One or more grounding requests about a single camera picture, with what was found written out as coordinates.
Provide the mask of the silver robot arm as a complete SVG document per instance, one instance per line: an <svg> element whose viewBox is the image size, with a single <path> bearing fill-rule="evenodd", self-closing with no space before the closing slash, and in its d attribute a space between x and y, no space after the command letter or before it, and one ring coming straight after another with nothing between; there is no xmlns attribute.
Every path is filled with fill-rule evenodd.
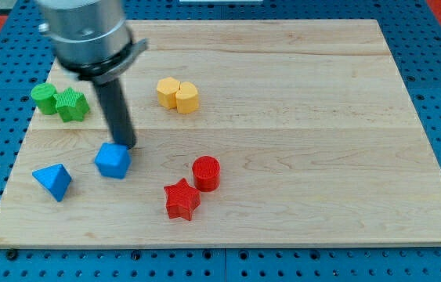
<svg viewBox="0 0 441 282"><path fill-rule="evenodd" d="M148 48L135 41L120 0L37 0L60 65L81 81L117 80Z"/></svg>

